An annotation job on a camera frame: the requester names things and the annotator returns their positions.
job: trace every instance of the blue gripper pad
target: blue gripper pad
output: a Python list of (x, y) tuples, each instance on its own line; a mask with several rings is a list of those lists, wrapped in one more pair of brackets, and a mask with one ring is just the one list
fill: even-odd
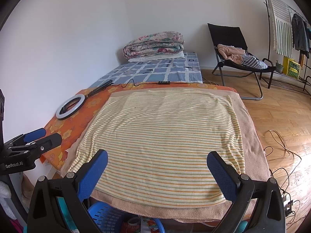
[(24, 142), (30, 143), (32, 141), (35, 141), (35, 140), (41, 138), (41, 137), (44, 137), (45, 135), (46, 135), (46, 131), (44, 128), (37, 129), (37, 130), (34, 130), (32, 132), (27, 133), (24, 137)]
[[(206, 162), (207, 162), (208, 169), (210, 170), (214, 179), (216, 180), (225, 199), (234, 202), (237, 196), (237, 189), (238, 189), (239, 183), (234, 182), (232, 178), (232, 174), (234, 175), (234, 172), (231, 172), (231, 171), (232, 170), (235, 171), (233, 167), (230, 165), (227, 165), (223, 161), (223, 159), (218, 155), (217, 152), (210, 152), (207, 155)], [(235, 171), (235, 174), (237, 177), (236, 181), (239, 182), (238, 174), (236, 171)]]
[(90, 197), (95, 188), (99, 178), (108, 164), (108, 153), (105, 150), (99, 150), (90, 162), (92, 164), (78, 184), (78, 198), (82, 202), (84, 199)]

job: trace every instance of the yellow striped towel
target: yellow striped towel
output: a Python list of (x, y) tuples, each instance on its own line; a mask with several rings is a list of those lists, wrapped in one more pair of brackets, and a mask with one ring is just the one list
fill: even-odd
[(192, 89), (110, 97), (77, 149), (76, 172), (99, 149), (108, 165), (96, 189), (165, 208), (201, 208), (224, 201), (207, 168), (217, 151), (245, 173), (242, 137), (230, 96)]

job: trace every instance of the blue laundry basket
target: blue laundry basket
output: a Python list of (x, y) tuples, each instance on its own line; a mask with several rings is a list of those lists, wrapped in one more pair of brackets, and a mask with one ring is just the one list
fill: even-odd
[[(127, 212), (113, 208), (104, 202), (96, 202), (88, 209), (88, 212), (102, 233), (120, 233), (122, 222), (127, 214)], [(161, 221), (157, 218), (153, 218), (153, 220), (160, 233), (165, 233)]]

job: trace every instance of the folded quilt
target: folded quilt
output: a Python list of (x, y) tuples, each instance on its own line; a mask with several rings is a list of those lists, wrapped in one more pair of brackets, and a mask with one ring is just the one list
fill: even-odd
[(127, 59), (149, 57), (157, 53), (177, 54), (183, 51), (183, 36), (179, 32), (167, 31), (139, 37), (123, 49)]
[(132, 62), (145, 62), (149, 60), (166, 60), (166, 59), (180, 59), (180, 58), (182, 59), (185, 58), (183, 51), (177, 54), (157, 53), (153, 56), (148, 56), (148, 57), (142, 56), (138, 58), (129, 59), (128, 61), (132, 63)]
[(246, 55), (245, 50), (234, 46), (217, 45), (217, 49), (225, 60), (231, 60), (238, 65), (253, 69), (267, 69), (264, 62), (257, 60), (255, 56)]

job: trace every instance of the floral quilt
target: floral quilt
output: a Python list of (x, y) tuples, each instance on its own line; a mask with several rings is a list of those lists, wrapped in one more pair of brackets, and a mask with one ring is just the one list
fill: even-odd
[(159, 32), (129, 42), (123, 49), (123, 55), (131, 59), (158, 53), (176, 54), (183, 50), (183, 44), (183, 36), (179, 32)]

